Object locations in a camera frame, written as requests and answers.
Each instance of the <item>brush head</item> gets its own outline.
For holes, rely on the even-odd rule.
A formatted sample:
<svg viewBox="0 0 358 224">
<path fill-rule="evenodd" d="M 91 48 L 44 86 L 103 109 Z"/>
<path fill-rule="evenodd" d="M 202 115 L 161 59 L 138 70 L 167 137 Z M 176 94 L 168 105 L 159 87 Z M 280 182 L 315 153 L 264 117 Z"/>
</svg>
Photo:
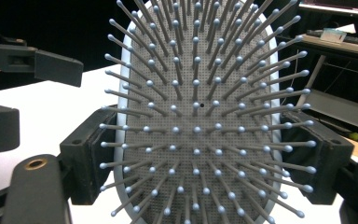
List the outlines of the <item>brush head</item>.
<svg viewBox="0 0 358 224">
<path fill-rule="evenodd" d="M 121 1 L 117 4 L 124 7 Z M 161 38 L 151 44 L 151 38 L 143 35 L 133 23 L 130 25 L 130 33 L 140 36 L 155 52 L 151 55 L 145 46 L 138 45 L 139 37 L 136 37 L 138 41 L 130 41 L 127 36 L 124 41 L 132 54 L 123 49 L 122 61 L 126 66 L 121 75 L 142 83 L 143 87 L 139 89 L 125 81 L 120 85 L 122 92 L 140 99 L 141 103 L 130 98 L 119 99 L 118 108 L 125 109 L 118 112 L 125 115 L 119 115 L 117 125 L 127 128 L 117 128 L 116 142 L 123 144 L 116 147 L 115 161 L 132 163 L 125 166 L 118 163 L 114 169 L 115 180 L 124 182 L 117 186 L 117 192 L 134 220 L 174 223 L 179 218 L 185 223 L 192 223 L 190 220 L 247 223 L 246 220 L 251 219 L 274 223 L 274 219 L 266 214 L 278 195 L 287 198 L 286 193 L 279 191 L 280 183 L 266 176 L 290 176 L 281 167 L 268 164 L 281 161 L 280 150 L 275 149 L 274 144 L 280 142 L 279 129 L 292 128 L 292 125 L 288 123 L 275 128 L 274 125 L 280 125 L 280 111 L 273 110 L 279 107 L 278 99 L 251 101 L 247 97 L 236 97 L 249 91 L 250 96 L 258 96 L 279 90 L 278 84 L 266 84 L 278 78 L 277 72 L 255 81 L 255 85 L 250 85 L 249 80 L 255 80 L 261 74 L 257 69 L 252 74 L 247 73 L 252 70 L 253 63 L 257 68 L 276 63 L 276 53 L 263 60 L 259 56 L 275 48 L 282 49 L 286 43 L 282 42 L 278 47 L 274 40 L 265 43 L 263 39 L 272 34 L 267 26 L 249 44 L 242 44 L 250 34 L 238 29 L 255 13 L 252 10 L 255 6 L 246 8 L 242 18 L 234 21 L 236 15 L 232 14 L 239 10 L 239 5 L 243 7 L 242 2 L 235 5 L 227 2 L 222 6 L 218 2 L 210 6 L 198 2 L 191 8 L 170 1 L 157 2 L 153 7 L 149 5 L 148 13 L 154 23 L 146 27 L 159 29 L 162 36 L 159 23 L 163 21 L 165 27 L 171 23 L 172 29 L 165 30 L 170 38 L 168 42 Z M 189 10 L 191 16 L 178 14 L 182 7 Z M 200 12 L 198 20 L 193 18 L 195 10 Z M 221 18 L 223 13 L 227 13 L 226 18 Z M 235 26 L 227 24 L 230 17 Z M 134 16 L 134 20 L 146 24 L 144 17 Z M 250 27 L 262 26 L 265 21 L 261 15 Z M 195 29 L 185 29 L 184 23 L 194 24 Z M 234 28 L 224 35 L 228 25 Z M 240 33 L 238 39 L 227 41 L 230 34 L 237 31 Z M 219 53 L 224 45 L 227 45 L 227 52 Z M 163 47 L 171 48 L 169 56 L 164 56 Z M 229 55 L 230 51 L 238 53 Z M 112 60 L 108 54 L 105 58 Z M 280 68 L 289 65 L 284 62 Z M 144 77 L 135 72 L 135 68 Z M 128 127 L 138 128 L 131 131 Z M 284 146 L 281 150 L 292 148 Z M 311 186 L 303 190 L 311 191 Z"/>
</svg>

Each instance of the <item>hairbrush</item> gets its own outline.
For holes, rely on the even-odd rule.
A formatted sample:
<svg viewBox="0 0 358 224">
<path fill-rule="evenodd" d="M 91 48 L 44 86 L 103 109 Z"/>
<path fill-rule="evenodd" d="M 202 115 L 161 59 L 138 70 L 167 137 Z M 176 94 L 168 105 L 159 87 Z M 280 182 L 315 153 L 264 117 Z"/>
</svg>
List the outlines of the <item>hairbrush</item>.
<svg viewBox="0 0 358 224">
<path fill-rule="evenodd" d="M 132 223 L 275 223 L 269 215 L 275 203 L 299 217 L 304 213 L 286 204 L 280 185 L 311 193 L 312 187 L 285 181 L 285 168 L 314 174 L 314 167 L 282 162 L 281 153 L 294 147 L 315 147 L 314 141 L 281 142 L 280 130 L 310 126 L 312 121 L 280 123 L 284 111 L 310 105 L 281 105 L 280 99 L 310 90 L 279 89 L 281 82 L 309 71 L 279 77 L 278 72 L 307 55 L 302 51 L 278 60 L 278 50 L 301 41 L 299 35 L 278 45 L 275 36 L 299 21 L 296 16 L 272 31 L 270 24 L 296 3 L 290 1 L 266 18 L 254 1 L 133 0 L 128 29 L 119 45 L 121 73 L 116 139 L 102 147 L 115 151 L 113 169 L 122 205 Z"/>
</svg>

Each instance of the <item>table surface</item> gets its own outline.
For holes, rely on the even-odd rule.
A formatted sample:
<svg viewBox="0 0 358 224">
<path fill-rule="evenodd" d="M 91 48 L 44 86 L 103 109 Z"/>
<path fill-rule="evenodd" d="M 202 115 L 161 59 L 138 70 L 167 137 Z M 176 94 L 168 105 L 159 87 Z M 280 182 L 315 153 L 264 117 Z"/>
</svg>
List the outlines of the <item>table surface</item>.
<svg viewBox="0 0 358 224">
<path fill-rule="evenodd" d="M 120 66 L 109 67 L 117 73 Z M 0 91 L 0 105 L 18 108 L 21 120 L 21 145 L 15 150 L 0 153 L 0 189 L 10 183 L 11 172 L 20 161 L 38 154 L 58 155 L 59 144 L 93 111 L 102 105 L 112 105 L 117 97 L 104 93 L 104 89 L 118 90 L 118 79 L 104 73 L 105 68 L 84 73 L 82 87 L 75 88 L 45 81 L 24 87 Z M 112 183 L 109 176 L 106 183 Z M 296 215 L 275 205 L 271 215 L 277 223 L 285 224 L 338 224 L 342 198 L 337 196 L 334 204 L 312 205 L 295 188 L 282 186 L 289 194 L 284 200 L 302 210 L 306 217 Z M 130 223 L 125 211 L 111 217 L 110 212 L 120 205 L 115 189 L 102 192 L 93 206 L 71 205 L 75 224 Z"/>
</svg>

